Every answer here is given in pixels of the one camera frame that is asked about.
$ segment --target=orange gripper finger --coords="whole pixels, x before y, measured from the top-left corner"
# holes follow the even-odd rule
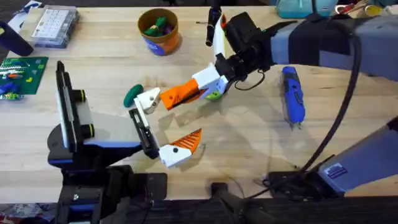
[[[203,93],[203,90],[198,90],[198,83],[195,79],[190,79],[186,84],[175,86],[160,94],[160,99],[162,100],[166,109],[171,110],[174,105],[179,102],[189,103],[197,98]]]
[[[173,143],[170,143],[170,145],[189,149],[193,154],[199,145],[200,138],[201,138],[201,129],[197,129],[191,134],[184,136]]]

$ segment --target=white plastic part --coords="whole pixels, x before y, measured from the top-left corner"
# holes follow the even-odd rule
[[[218,19],[215,29],[214,29],[214,37],[213,37],[213,53],[216,55],[223,54],[225,57],[225,34],[223,28],[221,28],[221,20],[224,14],[221,14],[220,18]]]
[[[227,84],[228,84],[228,80],[226,79],[225,75],[223,75],[223,76],[218,80],[218,83],[217,83],[217,90],[218,90],[218,92],[221,93],[221,94],[223,94],[224,91],[225,91],[225,89],[226,89]]]
[[[167,168],[176,166],[188,159],[191,155],[191,150],[178,146],[164,145],[159,148],[160,160]]]
[[[136,107],[137,107],[139,116],[141,117],[141,121],[142,121],[144,127],[147,128],[147,129],[149,129],[150,127],[149,127],[148,120],[147,120],[147,118],[145,117],[144,110],[142,109],[142,105],[140,104],[138,98],[135,98],[135,99],[134,99],[134,104],[135,104]]]
[[[157,105],[159,105],[159,95],[160,88],[156,87],[154,89],[145,91],[137,96],[137,99],[140,102],[142,110],[145,112],[145,114],[151,114],[154,112]]]
[[[192,78],[197,82],[199,90],[206,90],[199,99],[203,99],[218,89],[217,84],[220,80],[220,75],[213,63],[209,63],[207,68],[192,75]]]

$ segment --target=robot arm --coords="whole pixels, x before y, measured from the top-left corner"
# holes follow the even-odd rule
[[[251,72],[257,69],[266,71],[275,64],[351,70],[354,51],[357,50],[349,41],[352,33],[361,41],[359,70],[398,81],[398,55],[393,53],[398,51],[398,45],[394,43],[398,39],[397,27],[398,16],[363,19],[310,17],[303,22],[281,22],[261,31],[244,12],[234,16],[224,27],[235,54],[228,58],[217,54],[215,63],[194,74],[186,84],[161,93],[160,99],[171,110],[182,103],[203,98],[214,90],[222,94],[228,91],[232,83],[245,81]],[[396,174],[397,168],[393,162],[380,168],[383,161],[398,157],[394,150],[397,146],[394,138],[398,135],[396,122],[397,118],[387,128],[382,128],[344,153],[317,166],[316,179],[321,178],[328,191],[333,189],[337,195],[341,195],[361,184]],[[379,156],[374,154],[375,147],[379,148],[376,153]],[[354,162],[370,158],[378,158],[379,162],[374,161],[375,166]],[[361,170],[368,170],[369,175],[359,176]]]
[[[275,64],[301,64],[351,70],[354,47],[348,32],[361,40],[360,71],[398,81],[398,16],[361,19],[307,19],[280,22],[261,31],[244,12],[231,18],[225,36],[236,54],[216,55],[215,63],[192,76],[181,86],[160,94],[171,110],[182,103],[202,99],[217,90],[223,94],[237,80],[245,81],[257,70]]]

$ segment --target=clear plastic box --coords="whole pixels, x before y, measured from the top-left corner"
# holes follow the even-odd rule
[[[35,47],[66,48],[79,18],[74,6],[45,6],[28,42]]]

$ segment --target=blue label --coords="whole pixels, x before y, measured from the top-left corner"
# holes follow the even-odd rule
[[[162,47],[159,47],[152,41],[144,38],[145,42],[147,43],[148,48],[156,55],[164,55],[164,50]]]
[[[336,163],[330,166],[329,168],[325,169],[325,174],[331,179],[335,179],[346,173],[347,170],[340,163]]]

